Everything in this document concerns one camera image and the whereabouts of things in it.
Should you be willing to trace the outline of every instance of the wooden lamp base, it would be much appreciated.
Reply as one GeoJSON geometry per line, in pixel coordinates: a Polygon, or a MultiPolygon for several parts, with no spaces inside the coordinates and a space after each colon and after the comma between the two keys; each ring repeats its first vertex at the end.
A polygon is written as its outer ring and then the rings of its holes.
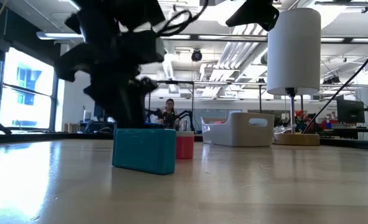
{"type": "Polygon", "coordinates": [[[275,143],[290,146],[318,146],[318,134],[276,134],[275,143]]]}

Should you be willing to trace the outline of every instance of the person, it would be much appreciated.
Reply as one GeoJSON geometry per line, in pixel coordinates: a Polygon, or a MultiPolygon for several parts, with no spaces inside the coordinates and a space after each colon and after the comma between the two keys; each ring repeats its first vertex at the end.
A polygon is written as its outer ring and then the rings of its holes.
{"type": "Polygon", "coordinates": [[[175,129],[176,120],[178,120],[177,111],[174,109],[174,100],[166,100],[166,107],[161,111],[159,122],[166,125],[166,128],[175,129]]]}

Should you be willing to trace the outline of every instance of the blue block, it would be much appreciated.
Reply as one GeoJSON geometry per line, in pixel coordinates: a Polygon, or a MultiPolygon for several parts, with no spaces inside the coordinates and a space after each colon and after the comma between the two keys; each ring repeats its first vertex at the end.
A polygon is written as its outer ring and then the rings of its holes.
{"type": "Polygon", "coordinates": [[[167,129],[116,129],[112,165],[171,174],[176,169],[176,131],[167,129]]]}

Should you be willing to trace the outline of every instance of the red container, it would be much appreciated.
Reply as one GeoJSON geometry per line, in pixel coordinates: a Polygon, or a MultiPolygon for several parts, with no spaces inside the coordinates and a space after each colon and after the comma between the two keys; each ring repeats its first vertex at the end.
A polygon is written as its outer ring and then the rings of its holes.
{"type": "Polygon", "coordinates": [[[177,131],[176,159],[194,157],[195,134],[192,131],[177,131]]]}

